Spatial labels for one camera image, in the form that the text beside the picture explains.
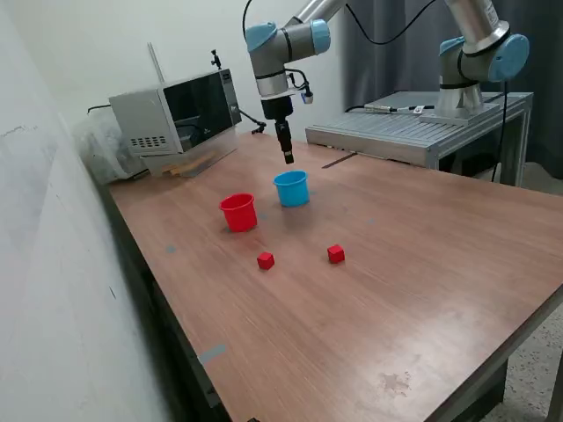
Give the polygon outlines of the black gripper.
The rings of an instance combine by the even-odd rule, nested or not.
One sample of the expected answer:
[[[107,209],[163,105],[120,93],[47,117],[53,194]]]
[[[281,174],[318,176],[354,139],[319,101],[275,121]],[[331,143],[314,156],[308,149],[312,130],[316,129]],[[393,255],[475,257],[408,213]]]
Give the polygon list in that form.
[[[291,132],[289,123],[285,120],[294,111],[291,97],[262,99],[261,105],[264,117],[267,120],[277,120],[275,122],[275,130],[278,142],[281,146],[281,151],[283,153],[285,163],[294,163]]]

